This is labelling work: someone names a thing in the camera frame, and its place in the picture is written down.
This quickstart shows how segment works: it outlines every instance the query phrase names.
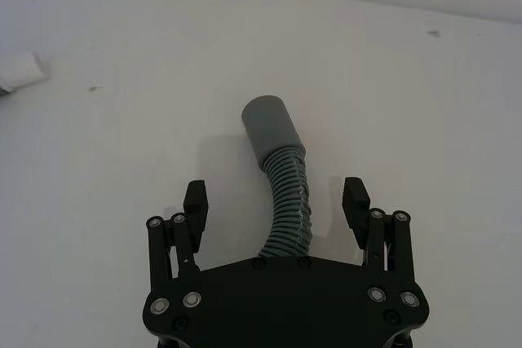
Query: metal bolt head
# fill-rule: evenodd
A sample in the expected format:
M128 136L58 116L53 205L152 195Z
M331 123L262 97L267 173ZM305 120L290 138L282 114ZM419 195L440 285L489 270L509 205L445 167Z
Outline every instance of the metal bolt head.
M160 224L161 224L160 218L154 218L154 219L151 219L150 222L148 222L148 225L150 227L158 227Z
M402 293L400 295L400 299L402 299L402 302L408 306L408 307L419 307L421 302L418 300L417 295L414 293Z
M152 305L150 305L150 312L154 315L163 314L169 308L169 301L165 297L159 297Z
M374 302L384 302L386 301L386 294L380 288L372 287L368 290L369 298Z
M196 307L201 303L201 294L196 291L188 293L183 298L183 306L185 307Z
M176 215L174 216L174 223L182 223L185 221L184 215Z
M380 219L383 217L383 213L381 211L374 210L372 211L372 218Z
M399 212L398 214L396 214L395 217L397 220L399 220L401 222L408 222L408 215L403 214L402 212Z

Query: gray hose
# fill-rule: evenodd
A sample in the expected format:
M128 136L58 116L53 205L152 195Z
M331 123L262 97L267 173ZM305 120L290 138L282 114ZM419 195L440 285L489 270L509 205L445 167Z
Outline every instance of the gray hose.
M265 95L246 105L242 119L274 203L272 229L259 256L307 255L312 224L305 150L290 115L281 99Z

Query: corrugated flexible hose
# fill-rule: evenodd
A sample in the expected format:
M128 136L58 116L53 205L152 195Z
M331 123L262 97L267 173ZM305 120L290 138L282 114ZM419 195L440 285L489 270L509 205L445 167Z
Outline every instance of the corrugated flexible hose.
M279 98L268 95L246 105L242 117L272 187L272 229L259 256L305 256L312 241L305 150L290 115Z

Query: gray plastic cap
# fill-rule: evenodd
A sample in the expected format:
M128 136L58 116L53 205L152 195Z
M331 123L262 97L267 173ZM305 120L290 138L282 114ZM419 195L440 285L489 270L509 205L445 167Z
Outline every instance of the gray plastic cap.
M281 98L263 95L252 99L243 109L241 119L261 169L264 160L278 148L297 147L305 153Z

